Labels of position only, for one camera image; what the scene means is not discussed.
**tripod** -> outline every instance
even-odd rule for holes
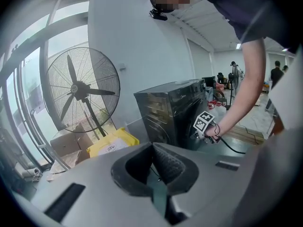
[[[226,110],[229,110],[231,108],[232,105],[232,89],[231,89],[231,99],[229,101],[229,105],[226,105]]]

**dark blue t-shirt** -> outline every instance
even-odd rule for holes
[[[295,53],[299,39],[272,0],[208,0],[233,26],[241,43],[269,37]]]

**floor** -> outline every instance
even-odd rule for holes
[[[228,99],[228,104],[230,101],[230,90],[224,91],[225,98]],[[246,127],[251,130],[259,131],[263,134],[265,139],[268,138],[274,124],[272,122],[272,115],[273,115],[273,106],[269,108],[268,112],[265,112],[265,107],[268,102],[268,94],[262,93],[259,97],[260,105],[254,106],[252,110],[237,123],[238,126]]]

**black slot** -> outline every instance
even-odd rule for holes
[[[233,164],[233,163],[228,163],[228,162],[223,162],[223,161],[219,161],[216,166],[227,169],[227,170],[231,170],[231,171],[237,171],[239,169],[238,164]]]
[[[61,222],[77,198],[83,192],[85,186],[71,184],[60,197],[45,211],[45,214],[57,222]]]

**black industrial fan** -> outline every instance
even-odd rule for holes
[[[76,132],[81,124],[85,132],[98,128],[105,136],[101,126],[113,114],[120,95],[118,73],[108,57],[86,47],[67,50],[53,61],[46,80],[55,116],[66,130]]]

